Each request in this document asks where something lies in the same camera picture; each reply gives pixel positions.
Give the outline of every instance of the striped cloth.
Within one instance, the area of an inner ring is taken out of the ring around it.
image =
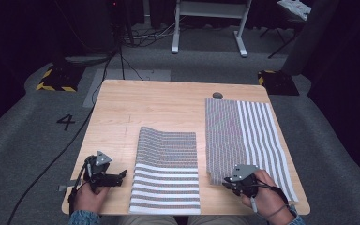
[[[265,169],[290,201],[298,201],[268,103],[208,98],[206,167],[211,184],[221,185],[234,165]]]
[[[129,212],[201,213],[196,135],[142,127]]]

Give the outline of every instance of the white striped fabric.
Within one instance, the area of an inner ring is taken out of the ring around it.
[[[201,213],[196,135],[142,127],[129,212]]]
[[[268,103],[208,98],[206,155],[212,184],[220,185],[235,164],[255,165],[297,201]]]

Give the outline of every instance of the human hand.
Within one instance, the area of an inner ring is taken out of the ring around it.
[[[255,172],[256,178],[264,182],[269,186],[276,187],[276,183],[264,170],[258,170]],[[259,187],[258,194],[255,197],[255,202],[258,208],[258,212],[264,218],[273,224],[288,224],[294,220],[294,216],[288,210],[287,207],[283,207],[285,202],[280,196],[273,190],[266,187]],[[242,195],[242,203],[251,207],[250,198],[246,195]]]
[[[77,192],[74,202],[74,211],[85,210],[98,214],[111,187],[98,187],[96,193],[90,184],[83,184]]]

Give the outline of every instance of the black equipment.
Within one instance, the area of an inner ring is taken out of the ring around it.
[[[127,170],[120,172],[119,174],[107,174],[106,171],[110,166],[110,162],[113,161],[111,157],[108,157],[104,153],[97,151],[96,156],[87,157],[81,168],[78,179],[71,190],[71,194],[68,196],[69,202],[69,214],[74,212],[74,201],[77,195],[77,186],[81,181],[81,175],[86,169],[83,180],[85,183],[89,183],[93,192],[97,187],[117,187],[122,185],[123,178],[127,176]]]
[[[224,180],[227,183],[222,183],[222,184],[227,189],[231,189],[235,195],[239,196],[242,193],[251,199],[254,199],[257,196],[259,192],[259,187],[269,188],[275,191],[285,202],[285,204],[288,205],[289,204],[288,199],[286,198],[282,189],[279,187],[269,186],[265,184],[263,181],[257,179],[256,175],[254,174],[255,171],[257,171],[257,167],[255,166],[243,165],[243,164],[235,165],[232,171],[232,176],[225,177]]]

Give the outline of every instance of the white metal frame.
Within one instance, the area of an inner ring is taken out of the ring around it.
[[[188,2],[177,0],[175,27],[173,35],[172,53],[179,52],[180,40],[180,16],[204,16],[241,19],[239,30],[234,31],[236,43],[242,57],[247,57],[248,52],[242,40],[245,22],[247,21],[251,0],[245,4],[226,4],[226,3],[206,3],[206,2]]]

